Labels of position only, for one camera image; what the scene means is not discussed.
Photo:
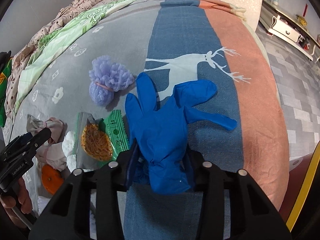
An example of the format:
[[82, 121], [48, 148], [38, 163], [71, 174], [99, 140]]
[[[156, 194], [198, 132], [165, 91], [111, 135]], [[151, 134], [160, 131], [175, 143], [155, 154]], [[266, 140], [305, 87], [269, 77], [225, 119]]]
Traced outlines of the person's left hand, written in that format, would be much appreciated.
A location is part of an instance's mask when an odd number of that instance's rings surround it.
[[[22, 177], [18, 180], [18, 184], [19, 184], [19, 192], [17, 196], [18, 196], [18, 202], [21, 204], [21, 213], [29, 214], [31, 213], [33, 206], [31, 202], [31, 198], [29, 196], [29, 192], [25, 186], [25, 182]], [[27, 227], [12, 210], [12, 208], [16, 206], [16, 200], [12, 198], [12, 196], [1, 196], [1, 204], [4, 207], [11, 221], [17, 227], [23, 228], [23, 229]]]

